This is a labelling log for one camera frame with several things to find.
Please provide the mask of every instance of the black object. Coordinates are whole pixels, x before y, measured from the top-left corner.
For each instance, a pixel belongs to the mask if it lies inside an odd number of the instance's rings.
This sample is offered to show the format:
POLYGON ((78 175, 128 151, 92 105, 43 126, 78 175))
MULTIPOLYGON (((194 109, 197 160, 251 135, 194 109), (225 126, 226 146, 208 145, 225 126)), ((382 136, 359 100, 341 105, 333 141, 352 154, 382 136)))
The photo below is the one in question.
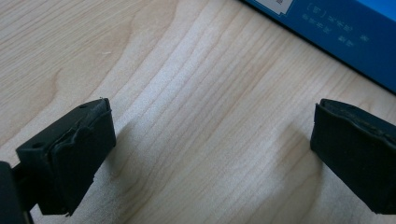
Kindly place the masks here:
POLYGON ((396 127, 353 105, 322 99, 311 148, 379 214, 396 214, 396 127))
POLYGON ((31 223, 43 215, 72 215, 93 176, 116 145, 107 99, 80 105, 17 148, 21 163, 0 162, 0 222, 31 223))

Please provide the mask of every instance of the white label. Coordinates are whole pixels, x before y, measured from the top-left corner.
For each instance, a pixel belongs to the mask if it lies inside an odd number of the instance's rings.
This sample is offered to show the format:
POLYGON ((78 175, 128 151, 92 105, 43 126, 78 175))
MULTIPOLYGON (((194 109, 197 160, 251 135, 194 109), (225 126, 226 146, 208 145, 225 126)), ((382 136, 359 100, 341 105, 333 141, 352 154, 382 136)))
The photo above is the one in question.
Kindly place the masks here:
POLYGON ((286 14, 293 0, 256 0, 263 6, 273 10, 277 15, 286 14))

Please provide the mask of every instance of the light wood tabletop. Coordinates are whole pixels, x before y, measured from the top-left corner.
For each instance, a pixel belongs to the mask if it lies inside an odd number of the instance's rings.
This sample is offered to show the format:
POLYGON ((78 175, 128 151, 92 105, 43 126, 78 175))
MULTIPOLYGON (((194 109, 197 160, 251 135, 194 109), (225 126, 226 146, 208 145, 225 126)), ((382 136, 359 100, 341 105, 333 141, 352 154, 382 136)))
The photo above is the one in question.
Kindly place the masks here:
POLYGON ((395 223, 310 150, 329 98, 396 96, 238 0, 0 2, 0 160, 110 100, 117 145, 71 217, 35 223, 395 223))

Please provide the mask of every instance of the wooden surface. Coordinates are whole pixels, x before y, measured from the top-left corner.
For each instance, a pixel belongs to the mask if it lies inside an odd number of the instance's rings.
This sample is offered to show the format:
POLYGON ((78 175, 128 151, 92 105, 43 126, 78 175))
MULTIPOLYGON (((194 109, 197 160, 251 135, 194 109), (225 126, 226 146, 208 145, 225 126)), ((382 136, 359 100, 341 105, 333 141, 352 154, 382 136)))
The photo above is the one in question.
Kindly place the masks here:
POLYGON ((36 223, 395 223, 309 148, 330 98, 396 97, 237 0, 0 2, 0 159, 107 97, 118 144, 71 217, 36 223))

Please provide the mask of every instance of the blue package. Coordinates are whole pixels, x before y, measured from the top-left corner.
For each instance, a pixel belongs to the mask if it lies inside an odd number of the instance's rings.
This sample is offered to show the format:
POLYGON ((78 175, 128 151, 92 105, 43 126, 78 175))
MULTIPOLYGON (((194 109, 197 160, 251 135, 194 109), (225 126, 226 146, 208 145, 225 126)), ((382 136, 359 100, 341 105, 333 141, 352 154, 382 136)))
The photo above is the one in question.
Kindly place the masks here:
POLYGON ((396 93, 396 1, 245 1, 396 93))

